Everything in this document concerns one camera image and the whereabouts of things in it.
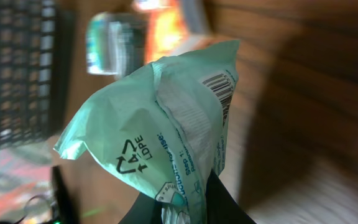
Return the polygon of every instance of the ldpe recycling symbol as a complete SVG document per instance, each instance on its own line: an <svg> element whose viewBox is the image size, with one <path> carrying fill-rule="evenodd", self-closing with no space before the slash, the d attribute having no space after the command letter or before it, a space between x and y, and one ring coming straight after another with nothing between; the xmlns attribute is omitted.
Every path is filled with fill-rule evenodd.
<svg viewBox="0 0 358 224"><path fill-rule="evenodd" d="M132 157L129 160L124 158L125 153L126 153L127 148L128 148L128 144L131 145L132 150L133 150ZM127 141L125 142L124 148L122 149L122 152L121 152L121 154L123 156L120 156L120 157L117 158L118 159L118 164L117 164L118 173L120 173L120 174L130 174L130 173L136 172L136 169L121 170L121 165L122 165L123 162L127 162L129 164L139 162L139 159L137 158L137 156L140 157L140 155L138 153L136 153L136 149L137 149L137 147L135 147L133 145L132 141L127 139ZM141 173L143 173L143 170L146 169L146 168L147 168L147 165L139 164L139 166L137 167L137 170L139 170Z"/></svg>

